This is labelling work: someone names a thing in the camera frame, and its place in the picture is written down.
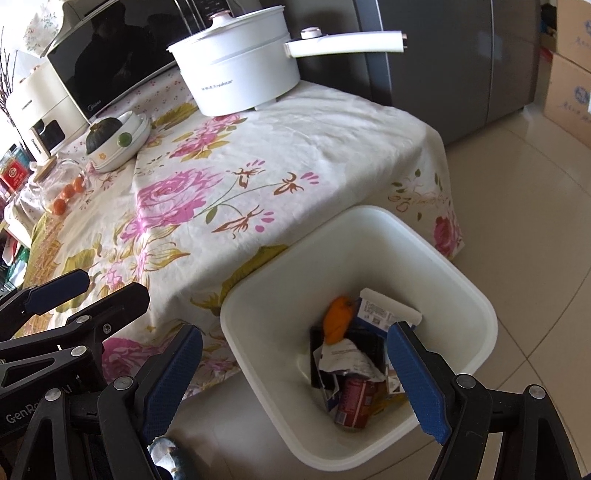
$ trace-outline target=white trash bin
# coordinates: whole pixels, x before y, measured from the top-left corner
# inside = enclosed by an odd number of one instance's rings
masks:
[[[356,297],[365,287],[421,312],[417,336],[456,373],[476,372],[495,346],[497,319],[488,299],[422,237],[377,207],[341,213],[254,272],[225,300],[222,329],[287,446],[319,470],[361,465],[418,425],[405,402],[349,432],[334,424],[310,386],[310,326],[333,299]]]

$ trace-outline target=white electric pot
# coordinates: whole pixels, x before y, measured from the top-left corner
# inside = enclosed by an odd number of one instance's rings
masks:
[[[212,15],[213,25],[168,50],[204,115],[221,116],[274,102],[300,81],[296,58],[332,53],[404,52],[399,31],[322,35],[317,27],[291,40],[284,7],[232,18]]]

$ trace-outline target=gray refrigerator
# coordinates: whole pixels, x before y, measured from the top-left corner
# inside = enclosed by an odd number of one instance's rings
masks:
[[[304,80],[413,114],[445,143],[533,100],[538,72],[540,0],[261,0],[285,5],[293,38],[402,30],[404,54],[300,59]]]

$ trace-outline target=blue gripper pad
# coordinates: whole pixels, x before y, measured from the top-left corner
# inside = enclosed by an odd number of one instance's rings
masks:
[[[169,349],[176,348],[174,356],[145,401],[141,436],[146,445],[150,445],[156,437],[164,435],[168,430],[201,361],[203,353],[201,331],[189,325],[183,326],[183,329],[191,331],[178,346],[175,345],[176,338],[173,339],[163,353],[163,356],[167,355],[170,353]]]
[[[452,434],[446,417],[445,400],[435,380],[395,323],[387,338],[388,357],[398,374],[421,429],[443,445]]]
[[[62,303],[82,295],[89,286],[88,273],[80,269],[74,270],[44,285],[32,288],[24,306],[30,314],[43,315]]]

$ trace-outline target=pot handle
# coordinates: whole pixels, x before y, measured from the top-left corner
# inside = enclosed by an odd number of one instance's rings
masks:
[[[288,57],[295,59],[333,53],[384,51],[403,53],[406,35],[400,31],[344,33],[294,40],[285,44]]]

